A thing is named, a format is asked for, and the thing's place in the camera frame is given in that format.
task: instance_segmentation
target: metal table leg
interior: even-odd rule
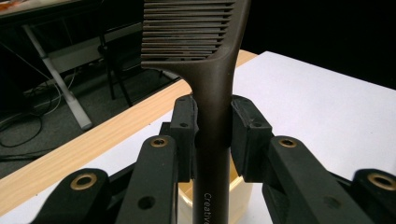
[[[82,109],[81,105],[79,104],[77,98],[74,96],[73,92],[71,92],[64,80],[62,79],[61,75],[56,71],[53,67],[50,58],[48,57],[47,53],[43,50],[38,40],[35,38],[35,34],[33,34],[32,30],[30,29],[29,25],[23,25],[23,30],[26,32],[30,40],[32,41],[35,49],[38,51],[41,60],[43,61],[44,65],[47,66],[52,77],[55,79],[56,83],[58,84],[59,88],[61,89],[62,93],[64,94],[64,99],[66,100],[70,110],[73,112],[79,126],[82,130],[86,131],[92,127],[92,122],[90,118],[88,118],[85,111]]]

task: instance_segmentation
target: black plastic part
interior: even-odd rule
[[[107,173],[81,169],[61,181],[32,223],[106,223],[110,198]]]
[[[268,161],[264,151],[268,150],[272,127],[260,110],[247,98],[235,95],[233,106],[233,141],[231,153],[233,163],[245,182],[263,182]]]
[[[171,135],[171,122],[163,122],[159,135]]]
[[[167,135],[143,143],[116,223],[177,223],[176,153]]]
[[[133,172],[134,163],[109,178],[112,196],[106,210],[106,223],[114,223],[116,221]]]
[[[376,169],[359,170],[350,195],[375,223],[395,223],[396,176]]]
[[[178,182],[189,182],[193,177],[192,155],[196,134],[197,109],[191,95],[176,99],[170,123],[170,135],[177,142]]]
[[[276,136],[266,156],[288,198],[287,208],[277,207],[274,189],[263,186],[274,222],[373,223],[301,141]]]

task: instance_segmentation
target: chair leg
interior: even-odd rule
[[[128,104],[129,107],[131,107],[133,104],[132,104],[131,98],[129,97],[128,91],[125,89],[125,85],[123,84],[122,78],[119,76],[119,74],[116,71],[114,71],[114,76],[116,77],[117,81],[120,84],[122,93],[124,94],[124,97],[126,100],[126,103]]]
[[[116,99],[116,96],[114,95],[113,79],[111,78],[111,70],[109,68],[107,68],[106,71],[107,71],[107,82],[108,82],[108,87],[110,88],[111,99],[114,100],[114,99]]]

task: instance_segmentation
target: white table surface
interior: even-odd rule
[[[396,91],[272,52],[239,66],[233,93],[252,100],[275,135],[298,138],[329,171],[351,179],[375,168],[396,174]],[[81,168],[109,175],[133,163],[143,141],[170,121],[169,112]],[[29,223],[58,183],[0,217],[0,223]],[[271,223],[254,184],[238,223]]]

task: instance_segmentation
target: comb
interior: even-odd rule
[[[198,107],[193,223],[228,223],[233,73],[249,0],[145,0],[141,66],[179,75]]]

